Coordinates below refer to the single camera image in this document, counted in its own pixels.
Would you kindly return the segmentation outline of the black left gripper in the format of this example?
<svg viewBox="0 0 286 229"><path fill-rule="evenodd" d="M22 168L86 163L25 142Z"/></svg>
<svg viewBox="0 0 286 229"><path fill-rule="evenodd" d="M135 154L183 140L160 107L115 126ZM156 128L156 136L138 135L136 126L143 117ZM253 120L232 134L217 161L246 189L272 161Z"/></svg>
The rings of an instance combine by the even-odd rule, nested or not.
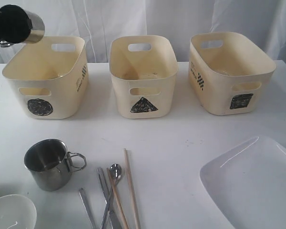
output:
<svg viewBox="0 0 286 229"><path fill-rule="evenodd" d="M0 8L0 41L21 43L30 35L30 19L25 10L17 5Z"/></svg>

